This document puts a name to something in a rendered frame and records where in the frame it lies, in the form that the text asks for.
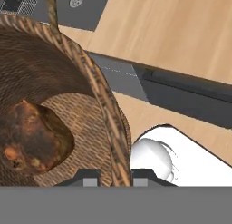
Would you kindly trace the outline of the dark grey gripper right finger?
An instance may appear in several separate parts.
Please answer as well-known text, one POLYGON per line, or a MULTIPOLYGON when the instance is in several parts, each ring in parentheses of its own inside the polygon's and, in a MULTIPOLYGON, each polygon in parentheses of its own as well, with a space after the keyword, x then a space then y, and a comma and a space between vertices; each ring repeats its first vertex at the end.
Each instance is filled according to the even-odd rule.
POLYGON ((132 171, 134 187, 174 187, 174 184, 159 179, 152 169, 134 169, 132 171))

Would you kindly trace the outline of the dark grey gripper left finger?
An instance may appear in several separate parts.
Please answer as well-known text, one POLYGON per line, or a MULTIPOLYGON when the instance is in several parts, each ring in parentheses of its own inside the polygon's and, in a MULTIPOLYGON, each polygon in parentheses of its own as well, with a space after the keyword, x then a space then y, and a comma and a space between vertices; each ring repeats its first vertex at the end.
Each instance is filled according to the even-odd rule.
POLYGON ((78 169, 71 179, 58 183, 58 186, 99 187, 100 176, 98 169, 78 169))

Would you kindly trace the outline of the brown wicker basket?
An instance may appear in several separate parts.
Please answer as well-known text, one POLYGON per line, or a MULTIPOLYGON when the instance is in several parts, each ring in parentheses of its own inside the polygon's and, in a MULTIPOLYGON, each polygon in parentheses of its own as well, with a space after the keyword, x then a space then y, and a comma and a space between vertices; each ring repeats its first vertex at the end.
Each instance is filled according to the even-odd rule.
POLYGON ((22 100, 53 110, 74 137, 72 153, 41 175, 9 170, 0 160, 0 186, 50 187, 78 169, 101 171, 100 185, 131 185, 131 130, 94 60, 58 28, 56 1, 48 24, 0 15, 0 120, 22 100))

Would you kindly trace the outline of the dark brown bread loaf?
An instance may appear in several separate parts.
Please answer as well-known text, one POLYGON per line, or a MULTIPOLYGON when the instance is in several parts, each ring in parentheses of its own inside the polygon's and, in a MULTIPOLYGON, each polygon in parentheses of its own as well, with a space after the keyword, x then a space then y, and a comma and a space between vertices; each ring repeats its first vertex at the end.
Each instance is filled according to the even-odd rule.
POLYGON ((51 109, 22 100, 0 120, 0 160, 9 170, 41 175, 74 149, 69 128, 51 109))

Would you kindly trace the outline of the grey sink basin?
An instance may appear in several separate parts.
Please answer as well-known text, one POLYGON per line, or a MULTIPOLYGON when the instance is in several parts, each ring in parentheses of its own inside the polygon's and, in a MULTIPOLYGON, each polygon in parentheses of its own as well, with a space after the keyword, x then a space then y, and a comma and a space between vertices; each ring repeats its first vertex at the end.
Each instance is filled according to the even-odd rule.
MULTIPOLYGON (((33 6, 34 20, 48 22, 46 0, 26 0, 33 6)), ((64 26, 94 31, 108 0, 56 0, 58 23, 64 26)))

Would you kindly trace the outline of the dark grid rack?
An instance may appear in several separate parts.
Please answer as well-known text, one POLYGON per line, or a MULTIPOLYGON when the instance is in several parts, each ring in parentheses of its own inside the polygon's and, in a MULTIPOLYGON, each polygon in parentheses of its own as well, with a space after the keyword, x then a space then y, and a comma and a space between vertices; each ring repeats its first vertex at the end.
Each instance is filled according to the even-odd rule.
POLYGON ((38 0, 0 0, 0 14, 32 15, 38 0))

